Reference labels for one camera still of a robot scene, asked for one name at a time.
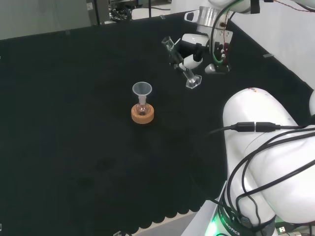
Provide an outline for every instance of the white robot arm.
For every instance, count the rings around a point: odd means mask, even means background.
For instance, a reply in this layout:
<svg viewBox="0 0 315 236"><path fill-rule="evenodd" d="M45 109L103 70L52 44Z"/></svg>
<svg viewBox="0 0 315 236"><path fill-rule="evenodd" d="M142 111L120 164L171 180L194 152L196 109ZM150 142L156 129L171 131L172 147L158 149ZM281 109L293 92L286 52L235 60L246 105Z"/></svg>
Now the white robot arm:
<svg viewBox="0 0 315 236"><path fill-rule="evenodd" d="M314 0L294 0L294 2L315 8ZM259 13L259 0L204 0L198 10L185 14L186 21L197 24L196 31L199 34L185 34L175 43L176 46L172 49L177 51L182 60L171 64L184 72L188 80L188 88L195 88L201 83L201 76L194 75L191 70L203 62L204 53L212 54L212 62L205 68L206 74L225 73L230 70L228 50L233 32L226 30L226 23L231 12Z"/></svg>

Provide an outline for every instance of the black cloth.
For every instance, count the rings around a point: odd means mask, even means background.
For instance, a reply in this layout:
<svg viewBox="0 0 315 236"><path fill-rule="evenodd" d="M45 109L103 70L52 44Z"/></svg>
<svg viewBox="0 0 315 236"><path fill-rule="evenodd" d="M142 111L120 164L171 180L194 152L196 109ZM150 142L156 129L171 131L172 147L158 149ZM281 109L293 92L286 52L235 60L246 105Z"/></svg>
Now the black cloth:
<svg viewBox="0 0 315 236"><path fill-rule="evenodd" d="M131 233L177 212L199 210L226 178L225 102L236 92L270 92L299 123L312 90L230 23L232 70L195 71L191 90L168 65L161 41L194 33L183 14L0 42L0 223L3 236ZM132 85L153 87L148 125L130 117Z"/></svg>

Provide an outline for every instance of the black cable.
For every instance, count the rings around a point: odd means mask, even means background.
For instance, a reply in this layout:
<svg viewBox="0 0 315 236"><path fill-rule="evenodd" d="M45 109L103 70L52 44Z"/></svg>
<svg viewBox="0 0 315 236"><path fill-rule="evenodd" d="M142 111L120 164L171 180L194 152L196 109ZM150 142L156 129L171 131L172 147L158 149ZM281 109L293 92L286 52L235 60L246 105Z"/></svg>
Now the black cable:
<svg viewBox="0 0 315 236"><path fill-rule="evenodd" d="M190 179L191 179L193 185L198 189L198 191L201 193L201 195L203 195L203 197L204 197L206 200L209 200L209 201L211 201L211 202L213 202L213 203L215 203L215 204L217 204L217 205L219 205L219 206L225 208L226 210L231 211L231 208L230 208L228 205L226 205L226 204L224 204L224 203L220 203L220 202L217 201L216 199L210 198L210 197L197 185L197 183L196 183L196 181L194 180L194 178L192 177L191 173L189 174L189 176L190 176Z"/></svg>
<svg viewBox="0 0 315 236"><path fill-rule="evenodd" d="M230 17L230 21L232 20L232 17L234 16L235 13L236 13L236 12L233 12L233 13L232 13L232 15L231 15L231 17Z"/></svg>
<svg viewBox="0 0 315 236"><path fill-rule="evenodd" d="M302 7L302 8L304 8L305 10L308 10L308 11L310 11L310 12L315 12L315 9L313 9L313 8L310 8L310 7L308 7L308 6L304 6L304 5L302 5L302 4L300 4L300 3L297 3L300 7Z"/></svg>
<svg viewBox="0 0 315 236"><path fill-rule="evenodd" d="M149 18L151 18L151 0L149 0Z"/></svg>
<svg viewBox="0 0 315 236"><path fill-rule="evenodd" d="M162 10L162 11L170 11L171 9L164 9L164 8L158 8L158 7L151 7L152 9Z"/></svg>
<svg viewBox="0 0 315 236"><path fill-rule="evenodd" d="M312 132L312 133L309 133L309 134L305 134L305 135L300 135L300 136L296 136L296 137L291 137L291 138L287 138L287 139L283 139L283 140L279 140L279 141L275 141L273 143L270 143L270 144L266 144L258 149L256 149L255 151L251 152L249 155L247 155L245 158L243 158L238 164L237 166L234 168L234 170L232 171L231 175L230 175L230 178L228 179L228 182L227 182L227 199L228 199L228 202L230 204L230 207L232 208L233 212L234 213L237 213L237 210L235 209L233 203L232 203L232 199L231 199L231 184L232 184L232 180L236 174L236 172L241 168L242 165L244 165L244 163L246 163L252 156L255 156L256 154L258 154L259 152L265 150L265 149L268 149L268 148L271 148L273 146L276 146L276 145L279 145L279 144L283 144L283 143L287 143L287 142L291 142L291 141L295 141L295 140L300 140L300 139L304 139L304 138L308 138L308 137L313 137L315 136L315 132ZM297 174L300 172L300 171L303 171L303 168L308 168L310 166L313 165L313 162L297 169L296 171L294 172L297 172ZM260 192L262 190L265 190L271 186L274 186L276 185L277 183L282 182L284 181L285 179L287 179L288 177L291 177L291 176L294 176L294 173L290 173L286 176L283 176L282 178L280 179L277 179L269 184L266 184L262 187L259 187L257 189L254 189L248 193L244 193L244 194L241 194L238 198L243 198L243 197L246 197L246 196L249 196L251 194L254 194L254 193L257 193L257 192Z"/></svg>
<svg viewBox="0 0 315 236"><path fill-rule="evenodd" d="M279 126L280 129L303 129L305 126Z"/></svg>
<svg viewBox="0 0 315 236"><path fill-rule="evenodd" d="M258 226L260 226L261 219L260 219L259 214L258 214L258 205L257 205L256 201L251 196L248 196L248 198L255 204L255 211L256 211L256 216L258 219Z"/></svg>
<svg viewBox="0 0 315 236"><path fill-rule="evenodd" d="M274 137L272 137L271 139L269 139L267 142L265 142L262 146L274 141L275 139L279 138L279 137L282 137L284 135L287 135L287 134L292 134L292 133L297 133L297 132L307 132L307 131L315 131L315 128L309 128L309 129L296 129L296 130L290 130L290 131L287 131L287 132L284 132L284 133L281 133L281 134L278 134ZM245 173L246 173L246 170L247 170L247 167L248 165L250 164L251 160L254 158L254 156L252 156L248 161L247 163L245 164L245 167L243 169L243 173L242 173L242 188L243 188L243 191L245 193L247 193L246 189L245 189Z"/></svg>
<svg viewBox="0 0 315 236"><path fill-rule="evenodd" d="M284 136L284 135L287 135L287 134L290 134L290 133L296 133L296 132L306 132L306 131L313 131L315 130L315 128L310 128L310 129L298 129L298 130L290 130L290 131L287 131L287 132L284 132L284 133L281 133L279 135L276 135L275 137L269 139L267 142L265 142L263 145L266 145L268 143L270 143L271 141L281 137L281 136ZM243 169L243 173L242 173L242 188L243 188L243 191L244 193L247 193L246 189L245 189L245 173L246 173L246 169L248 167L248 165L250 164L251 160L254 158L254 156L252 156L248 161L247 163L245 164L245 167ZM260 217L259 217L259 214L258 214L258 206L257 206L257 203L256 201L251 197L251 196L248 196L248 198L255 204L255 209L256 209L256 216L258 218L258 226L260 226L261 224L261 220L260 220Z"/></svg>
<svg viewBox="0 0 315 236"><path fill-rule="evenodd" d="M295 137L291 137L291 138L287 138L287 139L282 139L282 140L275 141L275 142L273 142L273 143L267 144L267 145L263 146L262 148L258 148L257 150L255 150L255 151L252 152L252 153L253 153L254 155L256 155L256 154L258 154L259 152L261 152L261 151L263 151L263 150L266 150L266 149L268 149L268 148L274 147L274 146L279 145L279 144L284 144L284 143L288 143L288 142L292 142L292 141L296 141L296 140L301 140L301 139L305 139L305 138L309 138L309 137L314 137L314 136L315 136L315 132L312 132L312 133L309 133L309 134L304 134L304 135L299 135L299 136L295 136ZM254 189L254 190L252 190L252 191L249 191L249 192L247 192L247 193L241 194L240 196L238 196L238 197L236 198L236 205L238 205L239 200L242 199L243 197L247 197L247 196L249 196L249 195L258 193L258 192L263 191L263 190L265 190L265 189L267 189L267 188L270 188L270 187L272 187L272 186L274 186L274 185L276 185L276 184L278 184L278 183L281 183L281 182L285 181L286 179L291 178L291 177L293 177L293 176L295 176L295 175L301 173L302 171L308 169L309 167L311 167L311 166L313 166L313 165L315 165L315 160L313 160L313 161L309 162L308 164L306 164L306 165L304 165L304 166L302 166L302 167L300 167L300 168L298 168L298 169L296 169L296 170L290 172L289 174L286 174L285 176L283 176L283 177L281 177L281 178L279 178L279 179L276 179L276 180L274 180L274 181L272 181L272 182L270 182L270 183L268 183L268 184L265 184L265 185L263 185L263 186L261 186L261 187L259 187L259 188L256 188L256 189Z"/></svg>
<svg viewBox="0 0 315 236"><path fill-rule="evenodd" d="M240 2L240 1L242 1L242 0L236 0L236 1L231 2L229 5L227 5L225 8L223 8L223 9L219 12L219 14L217 15L216 20L215 20L215 22L214 22L214 24L213 24L213 26L212 26L211 34L210 34L210 55L211 55L211 57L213 57L213 35L214 35L215 28L216 28L216 25L217 25L217 23L218 23L220 17L221 17L221 16L223 15L223 13L224 13L227 9L229 9L232 5L234 5L235 3Z"/></svg>
<svg viewBox="0 0 315 236"><path fill-rule="evenodd" d="M233 128L233 127L234 127L234 126L231 125L231 126L222 127L222 128L219 128L219 129L214 129L214 130L210 131L210 132L206 135L206 137L207 137L207 136L210 136L210 135L212 135L212 134L214 134L214 133L220 132L220 131L229 130L229 129Z"/></svg>
<svg viewBox="0 0 315 236"><path fill-rule="evenodd" d="M151 9L157 9L157 10L161 10L161 11L170 11L171 10L171 9L158 8L155 6L152 6Z"/></svg>

